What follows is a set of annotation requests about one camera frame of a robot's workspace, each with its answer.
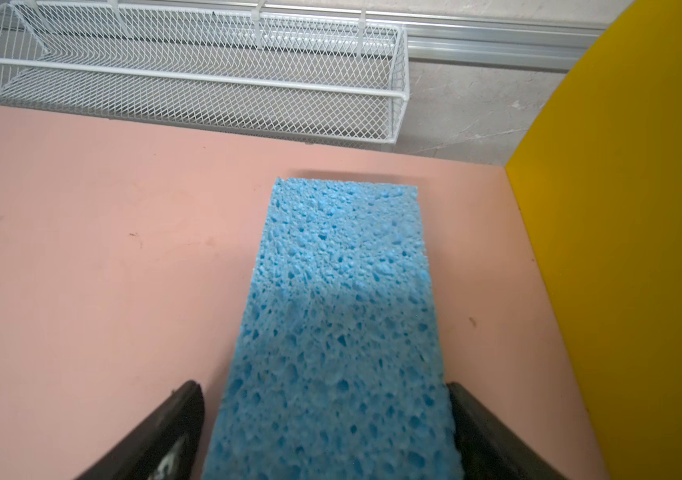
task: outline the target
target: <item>metal rail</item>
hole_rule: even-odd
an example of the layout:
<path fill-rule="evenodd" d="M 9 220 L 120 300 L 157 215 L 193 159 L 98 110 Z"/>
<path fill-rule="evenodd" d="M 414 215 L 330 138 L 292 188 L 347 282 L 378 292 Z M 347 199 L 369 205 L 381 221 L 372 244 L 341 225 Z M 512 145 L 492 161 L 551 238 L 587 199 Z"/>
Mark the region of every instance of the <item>metal rail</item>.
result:
<path fill-rule="evenodd" d="M 194 6 L 250 11 L 255 2 L 224 0 L 124 0 L 144 5 Z M 262 12 L 357 18 L 360 10 L 264 5 Z M 372 22 L 396 23 L 408 33 L 416 62 L 450 62 L 500 68 L 567 72 L 604 32 L 603 24 L 565 24 L 514 19 L 374 12 Z"/>

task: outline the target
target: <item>white wire basket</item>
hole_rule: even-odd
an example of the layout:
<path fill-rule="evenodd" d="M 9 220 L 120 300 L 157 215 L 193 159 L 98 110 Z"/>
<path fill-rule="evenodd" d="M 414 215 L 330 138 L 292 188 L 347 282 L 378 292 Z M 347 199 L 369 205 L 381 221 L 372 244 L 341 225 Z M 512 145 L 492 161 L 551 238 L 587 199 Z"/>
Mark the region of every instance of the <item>white wire basket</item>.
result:
<path fill-rule="evenodd" d="M 114 1 L 0 5 L 0 104 L 393 144 L 408 98 L 404 29 L 364 16 Z"/>

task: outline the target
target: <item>wire shelf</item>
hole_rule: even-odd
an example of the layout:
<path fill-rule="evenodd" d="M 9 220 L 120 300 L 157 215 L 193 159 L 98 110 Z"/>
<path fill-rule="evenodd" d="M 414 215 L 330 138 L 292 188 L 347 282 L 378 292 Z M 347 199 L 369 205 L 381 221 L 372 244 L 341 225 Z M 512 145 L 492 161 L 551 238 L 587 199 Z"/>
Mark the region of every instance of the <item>wire shelf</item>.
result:
<path fill-rule="evenodd" d="M 408 98 L 398 25 L 116 2 L 0 5 L 0 104 L 393 144 Z"/>

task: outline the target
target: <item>sponge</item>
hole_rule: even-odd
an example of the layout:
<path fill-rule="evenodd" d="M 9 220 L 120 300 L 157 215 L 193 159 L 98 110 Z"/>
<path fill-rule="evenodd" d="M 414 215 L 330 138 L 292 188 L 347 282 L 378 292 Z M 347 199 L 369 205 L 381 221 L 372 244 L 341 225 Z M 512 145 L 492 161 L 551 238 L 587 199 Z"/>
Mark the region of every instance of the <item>sponge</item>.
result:
<path fill-rule="evenodd" d="M 203 478 L 462 478 L 415 187 L 274 184 Z"/>

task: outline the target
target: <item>cellulose sponge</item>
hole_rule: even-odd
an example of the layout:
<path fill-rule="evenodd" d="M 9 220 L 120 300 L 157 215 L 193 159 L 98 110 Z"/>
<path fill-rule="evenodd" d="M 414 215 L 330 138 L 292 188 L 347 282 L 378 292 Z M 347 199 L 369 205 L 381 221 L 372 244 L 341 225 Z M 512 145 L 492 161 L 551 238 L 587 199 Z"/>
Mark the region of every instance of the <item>cellulose sponge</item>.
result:
<path fill-rule="evenodd" d="M 415 187 L 277 180 L 203 478 L 462 478 Z"/>

